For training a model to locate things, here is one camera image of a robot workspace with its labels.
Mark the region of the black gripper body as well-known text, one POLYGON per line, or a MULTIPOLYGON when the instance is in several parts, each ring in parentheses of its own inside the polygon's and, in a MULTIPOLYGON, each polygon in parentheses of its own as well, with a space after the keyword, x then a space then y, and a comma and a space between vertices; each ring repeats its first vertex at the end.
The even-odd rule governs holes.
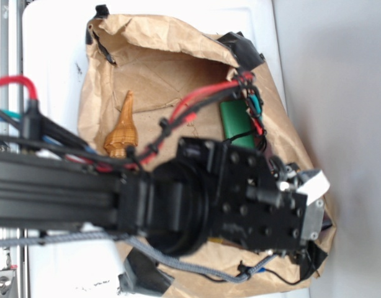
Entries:
POLYGON ((301 255, 318 238, 330 183, 320 169, 289 177, 277 156, 224 145, 209 236, 250 251, 301 255))

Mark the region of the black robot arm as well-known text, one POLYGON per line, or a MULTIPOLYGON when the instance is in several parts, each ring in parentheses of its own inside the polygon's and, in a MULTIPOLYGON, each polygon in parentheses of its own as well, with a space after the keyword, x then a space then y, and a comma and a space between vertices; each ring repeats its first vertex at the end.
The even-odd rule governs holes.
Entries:
POLYGON ((324 225, 319 170, 208 139, 181 138, 176 156, 152 172, 121 161, 105 173, 81 163, 0 153, 0 226, 145 237, 171 256, 208 238, 251 251, 299 255, 324 225))

